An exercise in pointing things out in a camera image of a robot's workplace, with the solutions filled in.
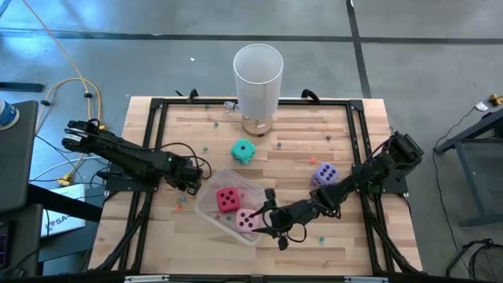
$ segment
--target white cylinder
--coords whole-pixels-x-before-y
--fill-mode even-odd
[[[251,44],[236,53],[233,66],[240,112],[249,119],[270,119],[280,97],[281,54],[266,44]]]

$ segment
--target wooden tabletop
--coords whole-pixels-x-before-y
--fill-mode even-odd
[[[123,129],[123,138],[142,144],[151,97],[132,97]],[[390,134],[386,109],[381,99],[365,99],[365,116],[372,147]],[[154,125],[157,125],[159,114]],[[361,137],[358,119],[355,119]],[[156,126],[152,136],[156,136]],[[233,143],[246,138],[256,145],[255,159],[241,165],[229,154]],[[184,142],[198,156],[208,160],[214,171],[230,168],[265,187],[275,188],[281,204],[309,197],[315,189],[310,177],[326,161],[340,170],[339,180],[350,174],[353,155],[349,141],[346,110],[333,106],[282,106],[274,114],[273,131],[263,138],[247,136],[241,115],[226,113],[223,106],[171,105],[167,111],[163,144]],[[166,148],[189,155],[181,146]],[[187,201],[181,203],[182,196]],[[118,193],[103,209],[90,267],[99,265],[123,236],[131,193]],[[163,274],[286,274],[286,275],[368,275],[371,274],[359,196],[352,193],[342,204],[342,219],[320,217],[307,225],[302,244],[290,242],[279,251],[277,240],[264,236],[257,248],[240,243],[217,226],[196,214],[196,198],[163,183],[155,194],[150,213],[142,273]],[[182,206],[181,211],[174,208]],[[402,254],[421,269],[409,210],[398,196],[383,195],[388,233]],[[294,227],[291,237],[302,238],[302,227]],[[380,264],[384,268],[382,245],[376,235]],[[136,249],[136,236],[129,264]]]

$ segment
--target yellow wire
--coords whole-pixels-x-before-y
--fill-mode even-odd
[[[40,24],[42,24],[42,26],[46,29],[46,31],[50,35],[50,37],[53,38],[54,42],[56,42],[56,44],[61,48],[61,51],[63,51],[64,55],[66,55],[66,57],[68,58],[68,61],[70,61],[70,64],[72,64],[72,66],[75,69],[75,71],[77,72],[77,74],[79,74],[79,77],[82,80],[82,84],[84,85],[84,89],[88,93],[89,90],[87,89],[86,82],[84,82],[84,77],[82,77],[82,74],[80,73],[79,68],[77,68],[77,64],[72,60],[70,55],[68,55],[68,52],[66,52],[66,50],[61,45],[61,43],[56,39],[56,36],[54,36],[53,32],[46,26],[46,24],[44,24],[42,19],[39,17],[39,15],[37,15],[37,13],[33,10],[33,8],[30,6],[30,4],[28,4],[28,2],[26,2],[26,0],[23,0],[23,2],[30,9],[30,11],[33,13],[33,15],[37,18],[37,20],[39,20]]]
[[[53,92],[53,90],[56,90],[59,86],[63,85],[66,82],[75,81],[75,80],[81,80],[81,79],[80,78],[70,78],[70,79],[66,79],[66,80],[64,80],[62,82],[59,82],[59,83],[55,84],[53,87],[50,88],[49,91],[47,91],[46,100],[49,101],[49,96]],[[88,79],[84,79],[84,81],[86,83],[89,83],[91,86],[93,86],[94,90],[96,90],[96,95],[97,95],[97,119],[101,121],[101,93],[100,93],[100,90],[97,88],[97,86],[93,82],[89,81]],[[35,127],[35,133],[36,134],[39,132],[40,126],[42,125],[42,114],[43,114],[44,108],[45,108],[45,106],[43,105],[40,108],[40,111],[39,111],[39,117],[37,119],[37,124],[36,124],[36,127]],[[87,116],[88,116],[89,119],[91,119],[90,109],[91,109],[91,107],[90,107],[90,98],[87,98]]]
[[[94,83],[92,83],[88,79],[84,79],[84,77],[80,73],[79,68],[77,67],[77,64],[72,60],[72,58],[70,57],[70,55],[68,54],[68,52],[66,52],[66,50],[61,45],[61,43],[56,39],[56,36],[54,36],[53,32],[46,26],[46,24],[44,24],[44,22],[42,21],[42,19],[39,17],[39,15],[37,15],[37,13],[33,10],[33,8],[30,6],[30,4],[28,4],[28,2],[26,0],[23,0],[23,2],[30,9],[30,11],[33,13],[33,15],[37,18],[37,20],[39,20],[40,24],[46,29],[47,33],[54,40],[54,42],[60,47],[61,51],[63,51],[64,55],[66,55],[66,57],[68,58],[68,61],[70,62],[70,64],[72,65],[72,67],[75,69],[75,71],[79,75],[78,78],[66,79],[66,80],[64,80],[62,82],[57,83],[55,86],[51,87],[51,89],[47,92],[46,101],[49,100],[49,96],[50,96],[51,92],[53,92],[53,90],[56,90],[59,86],[63,85],[64,83],[69,82],[69,81],[73,81],[73,80],[80,80],[80,81],[82,81],[82,84],[84,85],[84,90],[86,90],[86,93],[89,93],[89,90],[87,89],[87,85],[86,85],[86,82],[88,82],[96,90],[96,95],[97,95],[97,119],[101,120],[101,94],[100,94],[100,90],[97,88],[96,85],[94,85]],[[39,117],[37,119],[37,123],[36,123],[36,126],[35,126],[35,133],[36,134],[39,132],[40,126],[42,125],[42,114],[43,114],[44,108],[45,108],[44,105],[40,108]],[[87,117],[89,119],[91,119],[91,100],[90,100],[90,98],[87,98]],[[81,162],[83,160],[83,157],[84,157],[84,154],[82,154],[80,156],[80,158],[77,161],[77,163],[75,164],[75,166],[73,166],[72,170],[68,173],[69,175],[72,175],[73,172],[75,171],[75,169],[81,164]]]

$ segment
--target gray floor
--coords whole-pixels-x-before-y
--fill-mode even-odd
[[[351,36],[346,2],[245,0],[93,0],[30,1],[50,28],[173,35],[320,35]],[[358,28],[365,37],[501,38],[503,5],[498,0],[353,0]],[[0,31],[41,27],[21,0],[12,0],[0,17]],[[85,77],[103,93],[103,120],[120,133],[133,95],[234,94],[232,59],[249,42],[181,40],[62,39]],[[320,97],[362,97],[352,42],[268,42],[285,59],[282,96],[298,97],[309,88]],[[424,270],[443,274],[455,249],[435,185],[431,149],[478,101],[500,93],[501,45],[362,44],[371,95],[383,98],[393,128],[409,133],[426,152],[407,178],[417,243]],[[0,37],[0,78],[46,86],[75,76],[57,46],[46,38]],[[85,119],[79,82],[61,87],[40,135],[59,145],[69,119]],[[42,94],[2,92],[17,102]],[[476,122],[474,112],[454,133]],[[62,162],[36,142],[32,175]],[[437,158],[446,210],[457,243],[492,237],[503,243],[503,225],[461,230],[457,224],[476,216],[475,205],[455,154]],[[102,165],[87,162],[86,179]],[[51,172],[56,178],[68,168]],[[53,187],[53,183],[41,183]],[[458,266],[453,274],[466,277]]]

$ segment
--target purple dice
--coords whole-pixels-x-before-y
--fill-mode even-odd
[[[322,162],[311,177],[311,181],[316,186],[324,186],[335,183],[338,176],[339,172],[333,165]]]

